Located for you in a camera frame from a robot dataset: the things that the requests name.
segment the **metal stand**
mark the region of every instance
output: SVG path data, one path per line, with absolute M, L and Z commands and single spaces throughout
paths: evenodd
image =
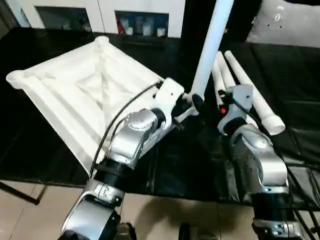
M 29 203 L 32 203 L 34 205 L 38 205 L 40 203 L 40 199 L 35 199 L 27 194 L 24 194 L 21 191 L 18 191 L 16 189 L 14 189 L 13 187 L 10 187 L 6 184 L 4 184 L 3 182 L 0 181 L 0 190 L 3 190 L 9 194 L 12 194 L 14 196 L 16 196 L 17 198 L 23 199 Z

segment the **white tube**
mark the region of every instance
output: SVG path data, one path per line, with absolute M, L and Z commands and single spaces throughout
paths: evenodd
M 225 88 L 228 89 L 230 87 L 234 87 L 236 85 L 235 80 L 232 77 L 232 74 L 229 70 L 227 63 L 226 63 L 224 55 L 222 54 L 221 51 L 217 52 L 215 59 L 216 59 L 218 66 L 220 68 Z
M 224 80 L 222 78 L 217 57 L 215 58 L 213 65 L 212 65 L 212 79 L 213 79 L 213 84 L 214 84 L 214 93 L 215 93 L 215 98 L 216 98 L 216 105 L 219 108 L 220 105 L 224 104 L 221 100 L 221 97 L 218 93 L 219 90 L 226 91 L 226 87 L 224 84 Z
M 234 0 L 217 0 L 215 3 L 199 64 L 194 76 L 190 96 L 198 94 L 203 99 L 205 98 L 205 90 L 212 65 L 224 35 L 233 3 Z
M 215 63 L 218 64 L 218 67 L 220 69 L 220 73 L 222 75 L 222 80 L 224 82 L 225 88 L 228 89 L 230 87 L 234 87 L 236 85 L 236 82 L 235 82 L 234 78 L 232 77 L 232 74 L 231 74 L 231 72 L 229 70 L 229 67 L 228 67 L 227 63 L 226 63 L 224 55 L 222 54 L 221 51 L 217 52 L 213 64 L 215 64 Z M 250 117 L 249 115 L 246 116 L 245 121 L 248 124 L 253 124 L 256 128 L 258 128 L 258 125 L 255 122 L 255 120 L 253 120 L 253 118 Z
M 241 67 L 235 56 L 231 51 L 226 51 L 224 53 L 225 58 L 229 62 L 234 74 L 238 78 L 241 84 L 248 84 L 253 86 L 253 106 L 258 113 L 261 123 L 270 133 L 270 135 L 277 135 L 283 132 L 286 128 L 284 122 L 278 115 L 272 111 L 264 97 L 258 91 L 256 86 L 253 84 L 249 76 L 246 74 L 244 69 Z

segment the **white cabinet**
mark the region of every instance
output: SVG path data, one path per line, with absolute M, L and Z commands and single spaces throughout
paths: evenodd
M 20 4 L 32 28 L 59 28 L 52 27 L 59 24 L 62 29 L 73 29 L 88 20 L 87 30 L 105 32 L 97 0 L 20 0 Z
M 118 33 L 115 11 L 168 14 L 168 37 L 181 37 L 186 0 L 98 0 L 106 33 Z
M 181 37 L 186 0 L 19 0 L 32 28 L 118 33 L 116 12 L 165 14 L 168 37 Z

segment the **black tablecloth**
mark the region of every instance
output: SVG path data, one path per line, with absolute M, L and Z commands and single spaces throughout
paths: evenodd
M 201 48 L 177 38 L 145 40 L 107 34 L 110 42 L 163 78 L 191 89 Z M 90 43 L 97 33 L 14 28 L 0 40 L 0 179 L 82 187 L 87 175 L 22 90 L 6 75 Z M 274 139 L 315 209 L 320 209 L 320 49 L 224 41 L 286 131 Z M 205 101 L 216 108 L 212 81 Z M 198 117 L 183 122 L 138 162 L 127 191 L 202 201 L 250 204 L 243 196 L 228 141 Z M 303 209 L 299 196 L 298 206 Z

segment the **tile floor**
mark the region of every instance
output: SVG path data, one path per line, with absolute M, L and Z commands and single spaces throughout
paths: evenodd
M 43 185 L 3 181 L 37 197 Z M 61 226 L 81 189 L 49 186 L 34 206 L 0 191 L 0 240 L 57 240 Z M 210 229 L 221 240 L 256 240 L 251 223 L 253 209 L 185 199 L 126 194 L 117 209 L 122 222 L 135 226 L 138 240 L 178 240 L 179 226 L 189 222 Z M 309 227 L 307 212 L 301 212 Z

